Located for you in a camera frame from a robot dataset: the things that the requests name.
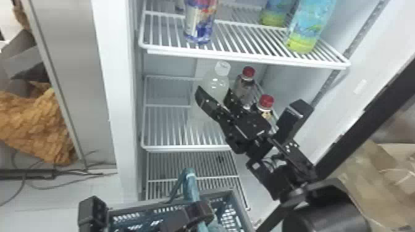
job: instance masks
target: refrigerator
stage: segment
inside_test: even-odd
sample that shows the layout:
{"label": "refrigerator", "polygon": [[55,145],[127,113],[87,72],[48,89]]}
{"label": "refrigerator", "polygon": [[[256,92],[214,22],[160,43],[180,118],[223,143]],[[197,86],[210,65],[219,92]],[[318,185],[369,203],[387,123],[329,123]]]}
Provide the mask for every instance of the refrigerator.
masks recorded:
{"label": "refrigerator", "polygon": [[337,1],[305,55],[283,45],[285,28],[259,23],[265,0],[222,0],[206,46],[184,40],[173,0],[23,4],[77,153],[82,158],[97,144],[113,155],[125,202],[165,196],[181,168],[193,166],[200,189],[236,189],[256,225],[279,203],[246,170],[247,158],[232,154],[216,123],[187,124],[194,82],[225,60],[231,82],[243,67],[255,68],[255,98],[273,96],[276,118],[297,99],[311,104],[295,141],[312,163],[324,162],[328,176],[353,152],[336,159],[333,151],[353,140],[345,135],[415,54],[410,0]]}

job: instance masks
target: metal bracket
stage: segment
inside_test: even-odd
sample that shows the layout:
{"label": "metal bracket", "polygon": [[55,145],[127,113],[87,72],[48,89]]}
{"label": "metal bracket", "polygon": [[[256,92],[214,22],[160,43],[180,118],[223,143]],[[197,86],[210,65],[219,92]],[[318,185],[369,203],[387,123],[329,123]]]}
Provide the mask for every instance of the metal bracket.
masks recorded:
{"label": "metal bracket", "polygon": [[[363,38],[367,35],[369,30],[372,28],[373,24],[375,24],[377,18],[382,13],[382,11],[386,8],[386,5],[389,3],[390,0],[380,0],[379,3],[375,6],[375,9],[372,11],[370,16],[364,22],[363,26],[360,28],[358,34],[354,37],[349,47],[344,51],[343,56],[347,59],[350,59],[351,55],[355,52],[355,50],[361,44]],[[311,102],[311,106],[315,107],[323,98],[323,96],[328,92],[331,85],[333,84],[334,80],[340,74],[339,70],[334,70],[329,75],[329,77],[324,82],[323,86],[321,87],[320,91],[314,97]]]}

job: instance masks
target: black pole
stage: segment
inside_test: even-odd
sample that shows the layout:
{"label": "black pole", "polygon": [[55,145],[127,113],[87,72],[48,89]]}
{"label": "black pole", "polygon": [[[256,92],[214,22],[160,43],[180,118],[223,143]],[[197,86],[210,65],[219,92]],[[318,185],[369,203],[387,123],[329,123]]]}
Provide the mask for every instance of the black pole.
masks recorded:
{"label": "black pole", "polygon": [[[328,153],[316,165],[321,180],[326,179],[357,148],[415,95],[415,60],[385,87],[367,107],[361,118],[335,143]],[[295,207],[278,206],[257,229],[257,232],[269,232],[276,227]]]}

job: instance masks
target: clear plastic bottle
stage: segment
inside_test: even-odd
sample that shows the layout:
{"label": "clear plastic bottle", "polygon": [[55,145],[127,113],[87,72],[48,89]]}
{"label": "clear plastic bottle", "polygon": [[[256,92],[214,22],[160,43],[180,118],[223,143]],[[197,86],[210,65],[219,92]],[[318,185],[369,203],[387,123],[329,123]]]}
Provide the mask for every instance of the clear plastic bottle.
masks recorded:
{"label": "clear plastic bottle", "polygon": [[[221,104],[223,104],[224,98],[229,89],[229,71],[230,64],[225,61],[219,61],[216,63],[215,69],[208,71],[200,83],[200,87],[202,87],[209,95]],[[189,118],[193,119],[193,122],[203,125],[204,122],[209,121],[210,118],[202,109],[200,109],[194,100],[194,97],[192,97],[192,100],[193,103]]]}
{"label": "clear plastic bottle", "polygon": [[288,27],[285,45],[300,54],[311,52],[336,5],[336,0],[301,0]]}
{"label": "clear plastic bottle", "polygon": [[189,43],[210,42],[218,0],[185,0],[184,37]]}
{"label": "clear plastic bottle", "polygon": [[243,68],[242,74],[237,76],[233,86],[233,93],[239,98],[242,104],[248,104],[251,100],[252,88],[254,81],[255,69],[249,66]]}
{"label": "clear plastic bottle", "polygon": [[261,12],[260,22],[263,25],[283,27],[285,18],[293,7],[295,0],[268,0]]}
{"label": "clear plastic bottle", "polygon": [[263,94],[259,101],[251,106],[251,111],[261,114],[266,120],[270,121],[274,115],[272,105],[274,105],[274,98]]}

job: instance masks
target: green bottle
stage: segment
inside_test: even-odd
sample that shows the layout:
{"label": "green bottle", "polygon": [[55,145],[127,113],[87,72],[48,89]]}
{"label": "green bottle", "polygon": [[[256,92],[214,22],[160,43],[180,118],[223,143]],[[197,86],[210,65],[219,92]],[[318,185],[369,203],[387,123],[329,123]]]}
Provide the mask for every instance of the green bottle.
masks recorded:
{"label": "green bottle", "polygon": [[295,0],[268,0],[261,12],[260,23],[273,27],[284,27],[285,18],[293,7]]}

